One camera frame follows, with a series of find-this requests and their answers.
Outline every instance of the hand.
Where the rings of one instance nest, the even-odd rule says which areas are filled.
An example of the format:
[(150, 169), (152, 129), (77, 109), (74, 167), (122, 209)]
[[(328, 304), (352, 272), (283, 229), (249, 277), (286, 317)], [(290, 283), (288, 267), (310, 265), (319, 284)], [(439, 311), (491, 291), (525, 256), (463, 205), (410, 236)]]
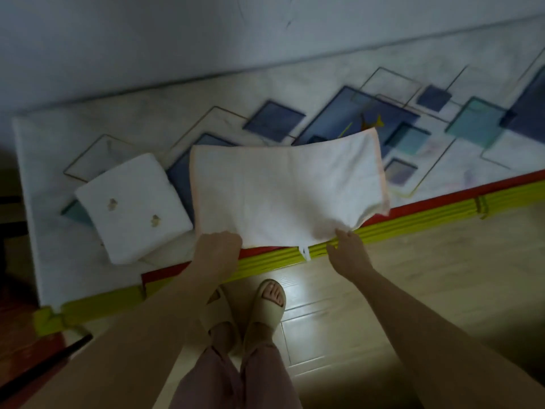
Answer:
[(223, 281), (236, 271), (241, 247), (239, 234), (227, 231), (202, 234), (195, 246), (193, 264), (201, 276)]
[(337, 248), (326, 245), (325, 249), (337, 273), (354, 282), (358, 275), (374, 270), (360, 237), (351, 231), (344, 232), (340, 229), (336, 229), (335, 234), (339, 240)]

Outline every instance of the foot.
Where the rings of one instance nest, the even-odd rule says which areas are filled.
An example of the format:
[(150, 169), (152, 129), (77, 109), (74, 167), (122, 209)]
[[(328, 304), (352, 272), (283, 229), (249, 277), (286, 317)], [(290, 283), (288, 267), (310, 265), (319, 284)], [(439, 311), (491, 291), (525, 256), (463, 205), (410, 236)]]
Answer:
[[(267, 284), (267, 287), (265, 287), (265, 290), (263, 291), (262, 298), (274, 302), (280, 307), (283, 307), (284, 302), (286, 301), (282, 294), (281, 286), (276, 281), (271, 281)], [(274, 330), (275, 329), (263, 323), (255, 322), (250, 324), (246, 329), (245, 335), (246, 349), (252, 350), (254, 346), (259, 343), (271, 342), (273, 340)]]
[[(216, 290), (214, 294), (208, 299), (208, 304), (218, 300), (220, 298), (220, 293)], [(231, 323), (223, 322), (215, 325), (208, 332), (212, 338), (212, 346), (214, 349), (223, 354), (228, 354), (231, 349), (235, 346), (236, 336), (235, 328)]]

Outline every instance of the slipper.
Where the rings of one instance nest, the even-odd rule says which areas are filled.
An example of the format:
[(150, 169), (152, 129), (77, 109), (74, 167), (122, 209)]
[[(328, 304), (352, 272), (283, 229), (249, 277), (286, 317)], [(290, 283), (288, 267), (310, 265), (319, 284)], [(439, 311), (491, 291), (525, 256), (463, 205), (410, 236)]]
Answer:
[[(263, 292), (269, 285), (269, 282), (276, 282), (282, 290), (282, 296), (284, 298), (284, 305), (280, 307), (275, 302), (263, 298)], [(282, 316), (284, 315), (284, 310), (286, 309), (286, 293), (282, 285), (276, 280), (267, 279), (259, 285), (257, 292), (255, 293), (255, 298), (253, 300), (252, 312), (250, 314), (250, 319), (248, 320), (248, 326), (252, 323), (263, 323), (269, 326), (273, 331), (276, 330), (280, 322), (282, 321)]]
[(231, 307), (227, 301), (227, 297), (225, 297), (225, 293), (221, 287), (217, 288), (217, 292), (220, 294), (220, 298), (204, 306), (204, 309), (201, 312), (201, 324), (206, 332), (209, 333), (214, 326), (220, 323), (230, 323), (235, 332), (235, 344), (229, 354), (236, 354), (240, 351), (242, 345), (240, 332), (233, 318), (233, 313), (231, 312)]

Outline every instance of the white wall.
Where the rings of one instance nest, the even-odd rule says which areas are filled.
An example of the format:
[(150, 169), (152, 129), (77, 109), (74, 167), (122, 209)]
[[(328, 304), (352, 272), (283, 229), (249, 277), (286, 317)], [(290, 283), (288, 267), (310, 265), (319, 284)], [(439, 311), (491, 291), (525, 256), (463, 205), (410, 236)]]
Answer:
[(0, 0), (0, 167), (16, 110), (539, 13), (545, 0)]

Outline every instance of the pant leg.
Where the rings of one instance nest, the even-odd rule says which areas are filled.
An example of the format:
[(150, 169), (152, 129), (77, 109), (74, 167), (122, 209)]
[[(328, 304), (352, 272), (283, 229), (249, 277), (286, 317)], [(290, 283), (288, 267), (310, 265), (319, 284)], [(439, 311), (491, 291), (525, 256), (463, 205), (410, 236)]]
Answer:
[(247, 409), (302, 407), (273, 343), (259, 344), (250, 351), (242, 361), (241, 374)]
[(241, 402), (238, 371), (228, 356), (210, 346), (180, 381), (169, 409), (235, 409)]

